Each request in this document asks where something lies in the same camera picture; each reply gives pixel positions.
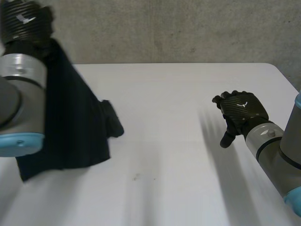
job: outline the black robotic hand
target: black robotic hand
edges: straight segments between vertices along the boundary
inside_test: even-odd
[[[229,147],[236,136],[243,134],[246,138],[255,126],[270,122],[268,113],[253,93],[224,92],[212,102],[221,109],[227,123],[227,131],[220,143],[223,148]]]
[[[49,54],[53,16],[49,7],[31,0],[1,0],[1,41],[11,53],[32,45],[42,57]]]

